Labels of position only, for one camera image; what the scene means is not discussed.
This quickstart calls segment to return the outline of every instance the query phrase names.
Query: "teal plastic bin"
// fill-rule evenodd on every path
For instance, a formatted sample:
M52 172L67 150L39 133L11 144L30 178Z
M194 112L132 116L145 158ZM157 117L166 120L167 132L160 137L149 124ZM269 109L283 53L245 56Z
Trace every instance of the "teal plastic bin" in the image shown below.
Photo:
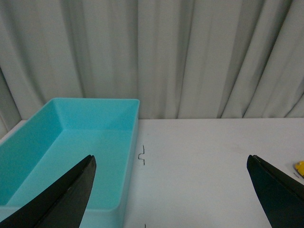
M136 99L55 98L0 145L0 221L87 155L95 180L81 228L121 228L138 132Z

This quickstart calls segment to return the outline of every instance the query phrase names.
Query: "yellow object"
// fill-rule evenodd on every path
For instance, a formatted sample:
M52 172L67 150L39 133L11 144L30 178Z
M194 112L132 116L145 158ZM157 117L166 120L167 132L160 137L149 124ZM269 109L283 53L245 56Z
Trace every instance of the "yellow object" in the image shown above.
M299 161L294 165L294 168L302 177L304 177L304 161Z

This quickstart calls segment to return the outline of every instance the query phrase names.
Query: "white tabletop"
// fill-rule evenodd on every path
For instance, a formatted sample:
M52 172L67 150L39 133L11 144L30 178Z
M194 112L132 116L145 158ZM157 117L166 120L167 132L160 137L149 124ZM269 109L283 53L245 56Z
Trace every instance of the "white tabletop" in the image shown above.
M304 184L303 138L304 119L140 120L124 228L271 228L247 157Z

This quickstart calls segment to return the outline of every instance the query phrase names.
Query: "black mark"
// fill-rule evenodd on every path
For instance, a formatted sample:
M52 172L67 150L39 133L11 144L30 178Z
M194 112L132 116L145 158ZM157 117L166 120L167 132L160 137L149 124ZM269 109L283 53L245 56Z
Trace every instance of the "black mark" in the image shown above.
M140 156L141 154L144 154L144 145L142 145L142 149L143 149L143 153L140 153L140 154L138 155L138 159L139 159L139 160L143 160L143 165L144 165L144 159L139 158L139 156Z
M299 178L298 175L296 175L295 173L294 173L294 175L295 175L297 178Z

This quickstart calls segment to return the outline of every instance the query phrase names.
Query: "gray curtain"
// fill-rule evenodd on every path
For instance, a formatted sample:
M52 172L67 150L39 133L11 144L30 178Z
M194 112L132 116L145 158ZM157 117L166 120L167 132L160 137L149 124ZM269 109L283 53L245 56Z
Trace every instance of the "gray curtain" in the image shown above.
M144 119L304 117L304 1L0 0L0 67L0 134L53 97L138 98Z

